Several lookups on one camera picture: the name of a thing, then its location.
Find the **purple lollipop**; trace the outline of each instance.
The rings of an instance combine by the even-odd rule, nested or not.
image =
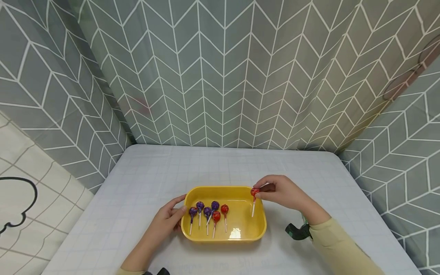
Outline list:
[[[195,206],[197,207],[197,210],[198,210],[198,228],[200,229],[200,219],[201,219],[202,210],[205,207],[205,204],[203,202],[197,202],[195,204]]]
[[[190,235],[191,235],[191,232],[192,232],[192,221],[193,221],[194,216],[195,216],[196,214],[197,214],[197,208],[195,208],[195,207],[191,207],[191,208],[190,208],[190,215],[191,215]]]
[[[209,207],[209,206],[207,206],[207,207],[205,207],[205,209],[203,209],[203,214],[206,216],[206,219],[209,221],[209,218],[211,217],[211,212],[212,212],[212,210],[211,210],[211,207]],[[208,232],[208,223],[206,223],[206,236],[208,236],[209,235],[209,232]]]
[[[219,209],[219,207],[220,207],[220,203],[219,202],[213,201],[211,203],[211,208],[213,209],[213,212],[217,211]]]
[[[209,224],[209,221],[211,220],[211,217],[213,216],[214,211],[217,211],[220,207],[220,203],[217,201],[213,201],[211,203],[211,207],[212,207],[212,212],[211,212],[211,216],[209,216],[208,222],[206,224]]]

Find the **lollipop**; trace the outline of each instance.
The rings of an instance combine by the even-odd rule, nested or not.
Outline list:
[[[229,207],[226,204],[223,204],[220,208],[220,211],[224,215],[224,231],[227,232],[227,221],[226,221],[226,214],[229,211]]]
[[[217,225],[217,222],[220,220],[220,217],[221,217],[220,212],[214,211],[214,213],[213,213],[213,220],[214,220],[213,238],[214,238],[214,235],[216,234],[216,225]]]
[[[213,212],[217,211],[219,209],[219,207],[220,207],[220,203],[219,202],[213,201],[211,203],[211,208],[213,209]],[[211,216],[209,217],[208,222],[206,223],[207,225],[209,224],[209,221],[211,220]]]
[[[206,216],[206,219],[209,221],[209,218],[211,217],[211,212],[212,212],[212,210],[211,210],[211,207],[209,207],[209,206],[207,206],[207,207],[205,207],[205,209],[203,209],[203,214]],[[209,233],[208,233],[208,223],[206,223],[206,236],[208,236],[209,235]]]
[[[203,202],[197,202],[195,206],[197,207],[198,210],[198,228],[200,229],[200,218],[202,216],[202,210],[205,207],[205,204],[203,204]]]
[[[190,208],[190,215],[191,215],[191,226],[190,226],[190,235],[192,232],[192,220],[194,219],[194,216],[197,214],[197,208],[191,207]]]
[[[250,194],[253,196],[252,217],[253,217],[253,211],[255,210],[255,194],[259,192],[260,192],[259,188],[252,188],[250,190]]]

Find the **red lollipop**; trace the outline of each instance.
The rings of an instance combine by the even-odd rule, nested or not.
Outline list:
[[[259,188],[252,188],[250,190],[250,194],[253,196],[252,217],[253,217],[253,212],[255,210],[255,194],[259,192],[260,192]]]
[[[229,211],[229,207],[226,204],[223,204],[220,208],[220,211],[223,213],[224,215],[224,231],[227,232],[227,221],[226,221],[226,214]]]
[[[221,214],[220,214],[220,212],[215,211],[215,212],[213,213],[213,220],[214,220],[213,238],[214,238],[214,235],[215,235],[215,233],[216,233],[216,225],[217,225],[217,222],[220,220],[220,218],[221,218]]]

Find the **white table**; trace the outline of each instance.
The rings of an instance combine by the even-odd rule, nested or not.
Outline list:
[[[253,185],[284,174],[337,219],[386,274],[420,274],[337,156],[327,152],[133,145],[61,245],[43,275],[114,274],[157,210],[201,185]],[[260,241],[200,245],[169,239],[150,266],[184,274],[331,274],[309,240],[294,241],[288,223],[301,214],[264,202]]]

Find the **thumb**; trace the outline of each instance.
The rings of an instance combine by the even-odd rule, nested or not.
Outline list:
[[[170,221],[170,223],[175,225],[185,215],[187,210],[188,207],[186,205],[180,207],[179,210],[177,210],[176,213],[174,213],[168,220]]]
[[[275,192],[260,192],[260,193],[256,193],[255,197],[262,199],[264,201],[276,202]]]

